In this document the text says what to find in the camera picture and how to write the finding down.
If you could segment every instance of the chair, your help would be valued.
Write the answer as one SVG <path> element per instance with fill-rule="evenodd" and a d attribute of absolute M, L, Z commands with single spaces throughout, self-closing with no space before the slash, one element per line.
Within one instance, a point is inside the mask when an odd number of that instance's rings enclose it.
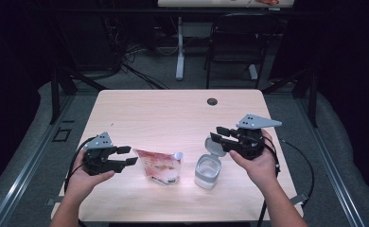
<path fill-rule="evenodd" d="M 220 16 L 211 27 L 210 42 L 204 69 L 209 88 L 211 62 L 247 65 L 258 64 L 258 87 L 264 60 L 278 21 L 267 14 L 228 13 Z"/>

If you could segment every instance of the person's left hand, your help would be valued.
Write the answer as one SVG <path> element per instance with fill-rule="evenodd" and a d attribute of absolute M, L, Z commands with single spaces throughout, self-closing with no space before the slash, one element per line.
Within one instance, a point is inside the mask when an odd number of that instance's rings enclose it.
<path fill-rule="evenodd" d="M 82 203 L 84 199 L 93 191 L 97 184 L 111 179 L 114 175 L 113 170 L 95 176 L 90 176 L 87 172 L 85 172 L 84 166 L 82 165 L 82 160 L 86 151 L 86 149 L 82 149 L 79 152 L 72 171 L 74 171 L 77 167 L 79 168 L 70 177 L 69 185 L 67 186 L 67 190 L 64 194 L 66 199 L 69 199 L 71 202 L 76 204 Z"/>

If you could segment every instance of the small black object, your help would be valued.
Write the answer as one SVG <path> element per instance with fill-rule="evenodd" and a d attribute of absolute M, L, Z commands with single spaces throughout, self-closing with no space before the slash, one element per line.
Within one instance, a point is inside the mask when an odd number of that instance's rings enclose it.
<path fill-rule="evenodd" d="M 113 170 L 115 173 L 122 172 L 125 166 L 133 166 L 137 162 L 137 157 L 129 158 L 125 161 L 108 160 L 108 157 L 113 154 L 129 153 L 131 147 L 111 147 L 111 148 L 95 148 L 86 151 L 83 163 L 91 176 Z"/>
<path fill-rule="evenodd" d="M 264 138 L 261 129 L 229 130 L 224 127 L 217 127 L 217 133 L 210 133 L 212 141 L 221 144 L 223 151 L 229 152 L 230 150 L 235 150 L 245 159 L 253 160 L 260 156 L 264 149 Z M 232 136 L 237 141 L 222 138 L 219 134 L 227 137 Z"/>

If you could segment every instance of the person's right hand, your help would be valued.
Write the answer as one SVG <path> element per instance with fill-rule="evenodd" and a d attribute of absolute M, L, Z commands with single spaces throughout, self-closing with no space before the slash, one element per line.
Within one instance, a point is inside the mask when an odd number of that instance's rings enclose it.
<path fill-rule="evenodd" d="M 75 160 L 73 169 L 77 168 L 77 170 L 70 177 L 69 185 L 64 195 L 66 198 L 76 203 L 84 201 L 97 184 L 111 179 L 114 175 L 114 172 L 111 170 L 102 174 L 90 176 L 82 165 L 85 152 L 86 149 L 82 149 Z"/>
<path fill-rule="evenodd" d="M 262 130 L 262 135 L 272 140 L 272 137 L 264 130 Z M 271 142 L 266 139 L 265 144 L 273 148 Z M 275 160 L 267 148 L 264 148 L 262 154 L 253 160 L 243 158 L 234 150 L 231 150 L 229 153 L 232 159 L 247 171 L 249 178 L 260 190 L 269 187 L 271 183 L 277 182 L 275 175 Z"/>

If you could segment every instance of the bag contents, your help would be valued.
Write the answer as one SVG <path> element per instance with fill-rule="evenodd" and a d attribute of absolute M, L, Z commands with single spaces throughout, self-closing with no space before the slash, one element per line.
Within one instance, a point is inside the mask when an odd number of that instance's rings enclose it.
<path fill-rule="evenodd" d="M 147 177 L 162 184 L 175 184 L 179 181 L 183 158 L 181 152 L 165 154 L 142 149 L 134 149 L 134 152 L 143 163 Z"/>

